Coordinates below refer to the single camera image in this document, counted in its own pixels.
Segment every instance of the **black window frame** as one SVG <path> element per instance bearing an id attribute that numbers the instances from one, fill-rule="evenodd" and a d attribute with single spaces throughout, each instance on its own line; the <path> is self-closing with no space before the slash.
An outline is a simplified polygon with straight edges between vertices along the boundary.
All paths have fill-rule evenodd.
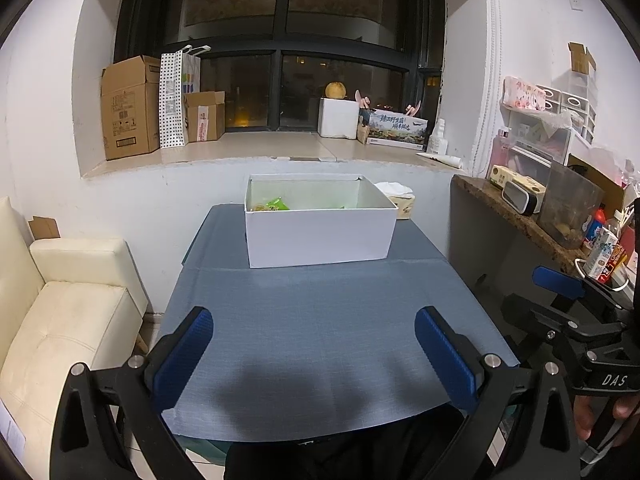
<path id="1" fill-rule="evenodd" d="M 164 44 L 164 24 L 169 0 L 122 0 L 114 62 L 145 54 L 159 57 L 176 52 L 186 44 L 208 44 L 210 52 L 202 56 L 271 56 L 267 126 L 227 128 L 227 131 L 309 131 L 309 127 L 280 126 L 280 101 L 283 56 L 311 56 L 345 60 L 403 73 L 403 105 L 423 102 L 417 116 L 429 120 L 433 129 L 438 104 L 426 102 L 428 87 L 438 86 L 442 78 L 444 56 L 445 0 L 400 0 L 405 6 L 406 22 L 399 31 L 401 50 L 362 41 L 287 32 L 289 0 L 276 0 L 272 34 L 199 38 Z"/>

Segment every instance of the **cardboard flap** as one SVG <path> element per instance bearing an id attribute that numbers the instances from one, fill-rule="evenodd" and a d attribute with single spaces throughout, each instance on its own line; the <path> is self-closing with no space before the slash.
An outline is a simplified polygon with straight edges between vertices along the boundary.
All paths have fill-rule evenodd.
<path id="1" fill-rule="evenodd" d="M 187 108 L 194 106 L 215 106 L 225 103 L 224 92 L 194 92 L 185 95 Z"/>
<path id="2" fill-rule="evenodd" d="M 571 52 L 571 70 L 589 75 L 589 65 L 596 70 L 596 62 L 589 52 L 581 43 L 569 43 L 569 51 Z"/>
<path id="3" fill-rule="evenodd" d="M 142 61 L 145 62 L 146 82 L 159 83 L 160 82 L 160 60 L 151 56 L 142 56 Z"/>
<path id="4" fill-rule="evenodd" d="M 160 81 L 160 60 L 155 57 L 137 56 L 108 66 L 102 74 L 102 95 L 123 88 Z"/>

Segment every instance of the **window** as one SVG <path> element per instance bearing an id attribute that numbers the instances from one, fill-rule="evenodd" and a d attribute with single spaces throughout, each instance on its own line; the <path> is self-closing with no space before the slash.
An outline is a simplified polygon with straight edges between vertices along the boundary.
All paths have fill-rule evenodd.
<path id="1" fill-rule="evenodd" d="M 123 0 L 114 60 L 208 44 L 202 91 L 226 92 L 226 129 L 318 127 L 333 81 L 372 106 L 433 121 L 444 0 Z"/>

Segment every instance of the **hand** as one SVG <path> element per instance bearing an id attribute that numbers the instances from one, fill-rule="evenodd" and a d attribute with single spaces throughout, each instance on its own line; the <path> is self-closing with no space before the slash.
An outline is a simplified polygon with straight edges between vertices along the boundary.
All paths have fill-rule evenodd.
<path id="1" fill-rule="evenodd" d="M 591 397 L 576 396 L 574 400 L 575 432 L 581 440 L 587 440 L 591 436 L 591 430 L 596 422 L 593 411 L 591 410 L 590 399 Z M 613 417 L 617 420 L 625 420 L 632 416 L 632 420 L 625 424 L 622 430 L 616 435 L 613 446 L 624 444 L 634 432 L 634 429 L 638 425 L 638 420 L 640 420 L 640 410 L 636 410 L 634 414 L 632 414 L 632 411 L 636 408 L 639 401 L 640 395 L 625 396 L 618 399 L 618 402 L 616 402 L 613 407 Z"/>

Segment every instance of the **metal screw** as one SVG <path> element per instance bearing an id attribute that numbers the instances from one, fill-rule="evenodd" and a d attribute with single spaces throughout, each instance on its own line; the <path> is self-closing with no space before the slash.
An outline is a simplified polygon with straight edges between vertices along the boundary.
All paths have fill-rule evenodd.
<path id="1" fill-rule="evenodd" d="M 132 355 L 127 361 L 130 368 L 140 368 L 144 363 L 145 358 L 142 355 Z"/>
<path id="2" fill-rule="evenodd" d="M 84 365 L 82 363 L 76 363 L 71 367 L 71 375 L 80 375 L 84 372 Z"/>
<path id="3" fill-rule="evenodd" d="M 497 368 L 502 364 L 502 360 L 496 354 L 487 354 L 484 356 L 484 362 L 491 368 Z"/>
<path id="4" fill-rule="evenodd" d="M 545 364 L 545 370 L 550 375 L 556 375 L 560 371 L 560 368 L 558 368 L 558 365 L 556 363 L 549 361 Z"/>

